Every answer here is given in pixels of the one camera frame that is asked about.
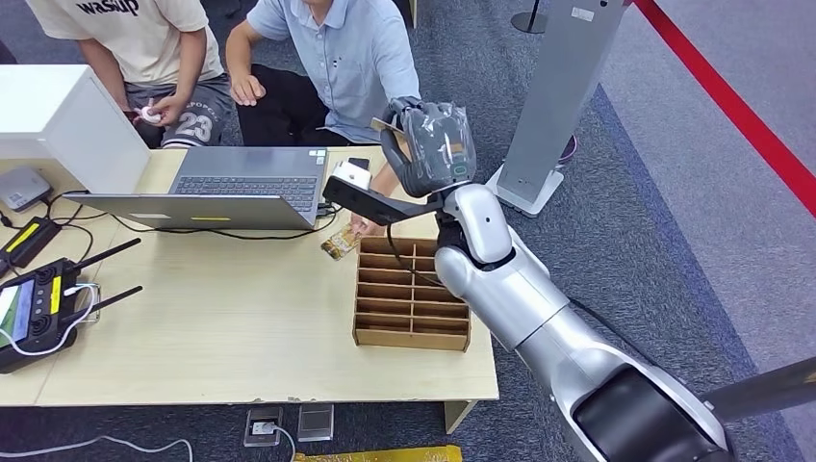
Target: laptop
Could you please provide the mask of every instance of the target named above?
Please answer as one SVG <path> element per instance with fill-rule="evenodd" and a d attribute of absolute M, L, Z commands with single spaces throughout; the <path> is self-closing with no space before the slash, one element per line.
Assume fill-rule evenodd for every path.
<path fill-rule="evenodd" d="M 167 194 L 64 197 L 153 228 L 308 230 L 325 160 L 325 147 L 192 147 Z"/>

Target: number 23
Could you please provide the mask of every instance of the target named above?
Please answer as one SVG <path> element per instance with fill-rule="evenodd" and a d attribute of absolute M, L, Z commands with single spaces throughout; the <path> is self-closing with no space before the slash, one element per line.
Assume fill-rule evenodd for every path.
<path fill-rule="evenodd" d="M 183 113 L 179 116 L 179 121 L 181 125 L 179 125 L 178 130 L 176 130 L 177 134 L 196 137 L 203 142 L 210 140 L 210 134 L 213 130 L 213 121 L 206 115 Z"/>

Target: man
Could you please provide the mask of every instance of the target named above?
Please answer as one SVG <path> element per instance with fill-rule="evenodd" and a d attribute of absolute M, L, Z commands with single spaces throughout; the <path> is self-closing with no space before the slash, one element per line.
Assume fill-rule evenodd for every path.
<path fill-rule="evenodd" d="M 308 77 L 251 64 L 262 38 L 292 38 Z M 379 142 L 370 128 L 388 101 L 420 97 L 408 33 L 393 0 L 259 0 L 226 44 L 232 97 L 249 146 Z M 399 184 L 385 166 L 371 188 Z M 381 228 L 352 217 L 355 230 Z"/>
<path fill-rule="evenodd" d="M 199 0 L 26 1 L 47 36 L 79 43 L 135 123 L 145 127 L 134 113 L 144 106 L 161 115 L 161 147 L 218 143 L 232 101 Z"/>

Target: laptop keyboard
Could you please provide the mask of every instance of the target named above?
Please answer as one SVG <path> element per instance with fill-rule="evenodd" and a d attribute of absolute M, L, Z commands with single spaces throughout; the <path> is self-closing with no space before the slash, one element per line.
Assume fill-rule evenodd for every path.
<path fill-rule="evenodd" d="M 318 186 L 316 177 L 237 178 L 183 176 L 174 194 L 279 195 L 298 212 L 309 212 Z"/>

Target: light blue shirt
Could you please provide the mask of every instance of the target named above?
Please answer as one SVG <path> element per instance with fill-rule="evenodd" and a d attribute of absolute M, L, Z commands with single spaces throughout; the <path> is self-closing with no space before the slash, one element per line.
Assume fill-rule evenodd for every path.
<path fill-rule="evenodd" d="M 302 0 L 259 0 L 246 20 L 268 39 L 292 38 L 329 109 L 326 128 L 350 141 L 379 142 L 371 118 L 381 117 L 393 98 L 420 97 L 408 33 L 393 0 L 334 0 L 321 26 Z"/>

